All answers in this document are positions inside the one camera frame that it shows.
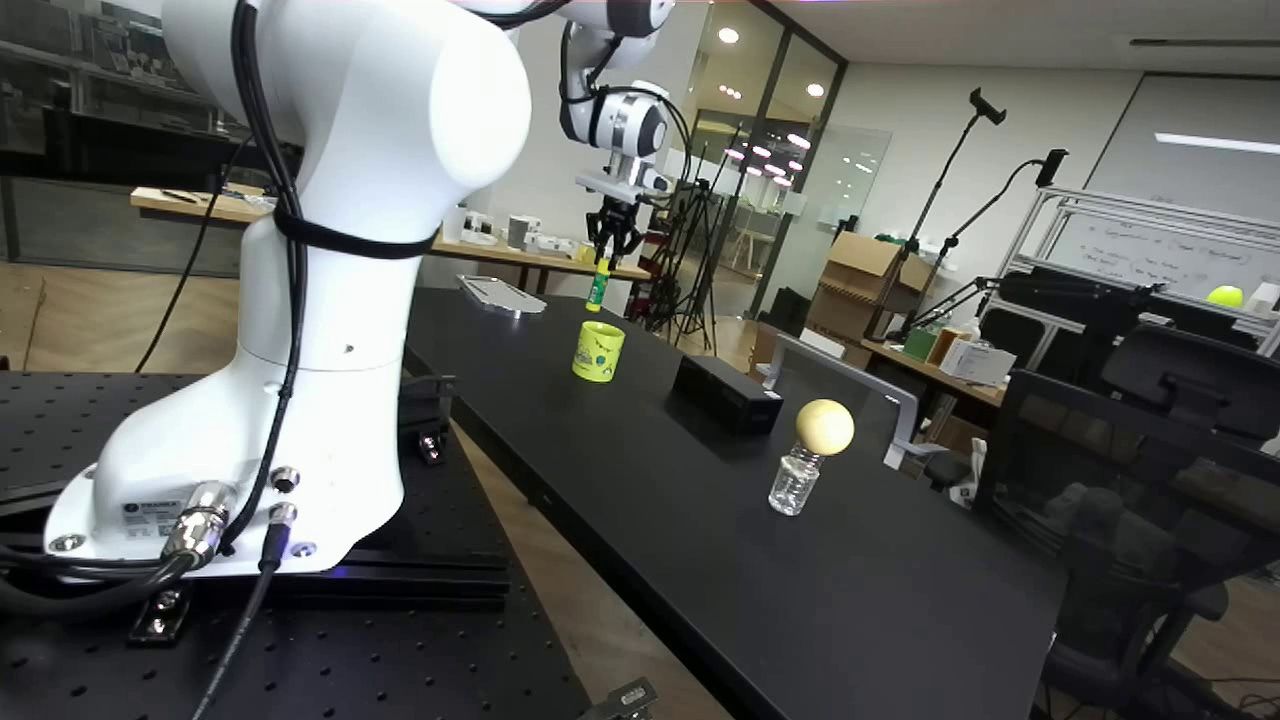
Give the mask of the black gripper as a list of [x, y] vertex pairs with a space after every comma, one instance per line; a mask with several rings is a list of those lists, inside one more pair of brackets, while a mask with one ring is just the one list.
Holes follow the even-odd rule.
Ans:
[[593, 277], [616, 277], [619, 255], [642, 243], [638, 202], [606, 196], [590, 217], [590, 240], [596, 243]]

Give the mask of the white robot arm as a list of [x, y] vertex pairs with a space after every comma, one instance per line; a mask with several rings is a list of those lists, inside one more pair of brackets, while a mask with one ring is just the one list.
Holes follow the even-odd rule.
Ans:
[[402, 350], [445, 217], [500, 180], [532, 121], [514, 30], [566, 23], [574, 141], [650, 157], [645, 87], [606, 66], [677, 0], [161, 0], [185, 78], [268, 144], [298, 144], [277, 209], [241, 243], [224, 367], [135, 408], [45, 521], [67, 564], [247, 574], [273, 525], [284, 569], [337, 569], [405, 504]]

